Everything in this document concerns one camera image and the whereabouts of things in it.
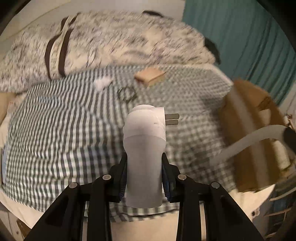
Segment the white strip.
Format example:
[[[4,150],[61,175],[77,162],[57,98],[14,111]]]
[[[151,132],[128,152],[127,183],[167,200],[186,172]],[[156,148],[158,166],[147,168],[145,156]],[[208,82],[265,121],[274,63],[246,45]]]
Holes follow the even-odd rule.
[[[220,162],[230,159],[231,157],[240,153],[242,150],[268,138],[280,141],[287,150],[287,146],[283,140],[283,132],[285,128],[286,126],[283,125],[269,125],[255,130],[234,144],[231,144],[227,148],[223,149],[221,153],[210,160],[210,165],[218,165]]]

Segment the brown cardboard box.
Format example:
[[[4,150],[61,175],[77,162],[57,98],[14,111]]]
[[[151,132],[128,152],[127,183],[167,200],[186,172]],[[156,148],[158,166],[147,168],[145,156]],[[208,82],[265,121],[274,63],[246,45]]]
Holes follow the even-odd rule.
[[[211,164],[232,159],[239,192],[262,190],[284,176],[295,160],[295,131],[265,90],[249,81],[234,81],[219,118],[229,146]]]

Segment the green gingham blanket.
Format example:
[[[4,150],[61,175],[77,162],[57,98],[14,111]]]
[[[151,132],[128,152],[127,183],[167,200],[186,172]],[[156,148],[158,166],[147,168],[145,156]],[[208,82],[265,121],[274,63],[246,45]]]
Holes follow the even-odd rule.
[[[171,164],[197,182],[235,188],[232,166],[211,166],[225,148],[218,109],[231,82],[211,65],[162,65],[165,79],[137,83],[143,66],[107,66],[29,89],[10,117],[4,141],[1,203],[33,225],[70,182],[107,173],[123,154],[123,126],[133,107],[149,104],[178,113],[166,129]],[[99,77],[113,82],[97,92]]]

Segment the teal curtain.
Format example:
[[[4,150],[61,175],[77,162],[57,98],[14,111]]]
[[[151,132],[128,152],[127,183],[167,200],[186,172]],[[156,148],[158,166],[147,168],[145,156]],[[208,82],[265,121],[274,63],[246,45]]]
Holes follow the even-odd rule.
[[[295,82],[295,51],[257,1],[186,1],[183,22],[216,44],[228,77],[249,80],[275,103],[284,101]]]

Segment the white drawer cabinet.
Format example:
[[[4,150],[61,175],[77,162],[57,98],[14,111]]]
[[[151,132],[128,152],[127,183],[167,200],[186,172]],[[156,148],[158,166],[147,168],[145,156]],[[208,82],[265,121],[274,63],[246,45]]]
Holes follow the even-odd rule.
[[[24,240],[31,229],[1,206],[1,240]]]

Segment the white crumpled tissue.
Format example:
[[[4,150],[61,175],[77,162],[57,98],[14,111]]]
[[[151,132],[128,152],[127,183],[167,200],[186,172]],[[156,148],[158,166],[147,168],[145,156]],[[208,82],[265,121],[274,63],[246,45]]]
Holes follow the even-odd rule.
[[[111,85],[112,82],[113,79],[111,77],[99,77],[94,80],[93,86],[97,92],[101,92],[105,88],[109,87],[109,85]]]

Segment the small wooden box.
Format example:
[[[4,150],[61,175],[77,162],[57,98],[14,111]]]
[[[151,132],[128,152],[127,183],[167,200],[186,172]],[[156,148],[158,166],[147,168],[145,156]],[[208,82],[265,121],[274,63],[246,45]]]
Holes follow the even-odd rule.
[[[148,67],[134,74],[134,78],[145,87],[152,86],[165,79],[166,72],[154,67]]]

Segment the beige pillow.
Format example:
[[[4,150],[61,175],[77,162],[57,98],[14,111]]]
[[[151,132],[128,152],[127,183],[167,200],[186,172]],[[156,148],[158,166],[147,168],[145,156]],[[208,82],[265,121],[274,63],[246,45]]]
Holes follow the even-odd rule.
[[[2,124],[8,109],[9,103],[16,97],[15,93],[4,92],[0,93],[0,124]]]

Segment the floral folded duvet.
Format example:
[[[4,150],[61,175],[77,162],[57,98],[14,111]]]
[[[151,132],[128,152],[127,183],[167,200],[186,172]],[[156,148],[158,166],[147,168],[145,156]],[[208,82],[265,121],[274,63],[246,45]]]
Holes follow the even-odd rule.
[[[1,60],[1,92],[107,65],[215,63],[205,37],[165,16],[128,11],[77,13],[18,33]]]

